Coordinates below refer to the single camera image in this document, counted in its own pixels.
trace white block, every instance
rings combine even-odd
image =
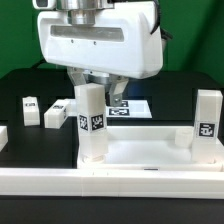
[[[175,144],[181,148],[190,148],[193,140],[194,128],[178,128],[176,130]]]
[[[40,113],[36,97],[23,98],[24,125],[40,125]]]
[[[7,127],[0,126],[0,151],[2,151],[7,142],[8,142]]]
[[[108,152],[104,87],[76,86],[75,96],[81,154],[90,159],[103,156]]]
[[[192,161],[213,163],[223,96],[220,91],[199,90],[192,143]]]
[[[67,119],[68,100],[57,100],[44,114],[45,128],[59,129]]]

